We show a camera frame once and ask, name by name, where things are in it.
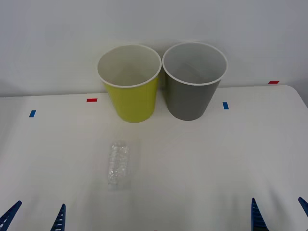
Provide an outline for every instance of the red tape marker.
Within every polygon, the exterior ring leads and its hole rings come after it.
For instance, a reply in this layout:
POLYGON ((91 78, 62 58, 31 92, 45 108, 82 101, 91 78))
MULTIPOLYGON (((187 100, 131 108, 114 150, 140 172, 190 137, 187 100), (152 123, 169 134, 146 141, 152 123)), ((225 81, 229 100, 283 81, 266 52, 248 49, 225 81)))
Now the red tape marker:
POLYGON ((277 84, 277 83, 279 83, 278 80, 272 80, 272 81, 269 82, 269 84, 277 84))
POLYGON ((87 99, 87 102, 97 102, 97 98, 87 99))

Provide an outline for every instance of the tape marker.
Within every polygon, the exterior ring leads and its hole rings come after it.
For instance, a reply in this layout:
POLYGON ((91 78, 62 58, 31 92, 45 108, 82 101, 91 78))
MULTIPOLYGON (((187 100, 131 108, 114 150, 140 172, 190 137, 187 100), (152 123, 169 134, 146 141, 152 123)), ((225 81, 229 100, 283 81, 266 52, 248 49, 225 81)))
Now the tape marker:
POLYGON ((277 83, 279 83, 278 80, 272 80, 272 81, 270 81, 268 84, 277 84, 277 83))
POLYGON ((87 99, 87 102, 97 102, 97 98, 93 98, 93 99, 87 99))
POLYGON ((227 102, 222 102, 223 104, 223 108, 226 110, 226 109, 229 109, 229 106, 228 106, 228 103, 227 102))
POLYGON ((36 110, 32 110, 29 117, 34 117, 36 110))

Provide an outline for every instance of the paper cup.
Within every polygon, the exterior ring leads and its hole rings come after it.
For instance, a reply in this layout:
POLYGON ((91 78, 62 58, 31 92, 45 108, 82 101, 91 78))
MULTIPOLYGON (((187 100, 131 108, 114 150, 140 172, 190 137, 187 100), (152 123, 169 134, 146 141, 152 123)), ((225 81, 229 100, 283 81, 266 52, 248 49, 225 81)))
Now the paper cup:
POLYGON ((98 73, 123 120, 138 123, 152 115, 161 66, 157 52, 142 45, 117 47, 101 57, 98 73))
POLYGON ((191 42, 169 48, 163 56, 163 67, 169 111, 178 119, 195 120, 206 110, 228 62, 217 48, 191 42))

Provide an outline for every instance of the gray paper cup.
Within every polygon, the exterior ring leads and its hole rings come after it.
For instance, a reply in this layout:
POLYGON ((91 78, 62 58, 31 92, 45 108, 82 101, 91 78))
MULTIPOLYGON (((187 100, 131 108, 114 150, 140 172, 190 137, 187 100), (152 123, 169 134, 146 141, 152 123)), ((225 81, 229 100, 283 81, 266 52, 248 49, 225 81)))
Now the gray paper cup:
POLYGON ((166 72, 166 102, 171 114, 181 120, 203 115, 228 62, 217 48, 200 42, 180 43, 163 56, 166 72))

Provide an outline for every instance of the clear plastic bag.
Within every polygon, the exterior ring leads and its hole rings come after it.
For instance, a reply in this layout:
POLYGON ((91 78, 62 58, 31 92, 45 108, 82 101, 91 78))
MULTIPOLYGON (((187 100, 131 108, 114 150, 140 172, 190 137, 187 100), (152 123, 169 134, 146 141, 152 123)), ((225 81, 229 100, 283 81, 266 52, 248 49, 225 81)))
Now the clear plastic bag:
POLYGON ((111 146, 108 161, 108 184, 118 185, 128 176, 129 148, 124 141, 116 141, 111 146))

